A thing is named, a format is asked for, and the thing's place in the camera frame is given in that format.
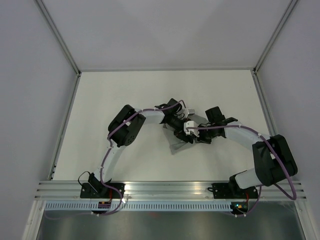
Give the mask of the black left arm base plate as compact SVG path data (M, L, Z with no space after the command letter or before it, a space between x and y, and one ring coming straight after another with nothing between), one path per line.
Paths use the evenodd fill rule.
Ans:
M80 178L88 173L88 180L81 182ZM111 182L111 180L102 183L98 175L83 172L77 179L81 186L81 199L121 199L125 192L125 184L122 182Z

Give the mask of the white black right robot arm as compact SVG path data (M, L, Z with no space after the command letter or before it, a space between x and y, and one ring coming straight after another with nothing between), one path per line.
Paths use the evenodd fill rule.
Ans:
M219 107L208 109L205 114L207 123L188 121L184 132L206 144L214 138L223 137L253 154L253 168L230 177L228 192L231 196L239 198L248 188L270 187L283 180L293 185L291 178L298 173L298 167L284 136L262 134L234 117L226 118Z

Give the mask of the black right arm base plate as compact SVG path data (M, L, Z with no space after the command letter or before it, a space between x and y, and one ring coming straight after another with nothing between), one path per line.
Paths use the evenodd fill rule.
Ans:
M213 194L214 199L257 199L258 191L252 186L246 189L239 187L231 187L228 183L212 183L210 187L207 188L209 192Z

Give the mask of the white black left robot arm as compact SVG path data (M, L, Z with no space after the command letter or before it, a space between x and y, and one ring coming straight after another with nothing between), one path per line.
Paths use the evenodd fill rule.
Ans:
M160 124L169 142L172 154L186 149L194 143L191 135L185 133L184 125L195 110L186 108L183 100L170 99L168 103L153 108L133 108L125 105L108 126L108 150L98 169L89 174L88 184L98 198L109 193L109 185L101 180L110 181L113 169L124 149L137 138L143 125Z

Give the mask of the grey cloth napkin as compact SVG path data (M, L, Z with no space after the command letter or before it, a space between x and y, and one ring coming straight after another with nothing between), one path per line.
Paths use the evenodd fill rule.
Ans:
M180 118L184 122L187 121L195 121L198 125L207 125L209 122L206 118L199 116L197 114L191 115L187 118L183 117ZM182 150L190 149L194 145L196 145L196 136L192 136L193 142L184 142L177 137L174 136L174 129L170 127L168 124L165 124L165 119L163 122L163 133L169 143L170 152L172 155L177 154L178 152L181 152Z

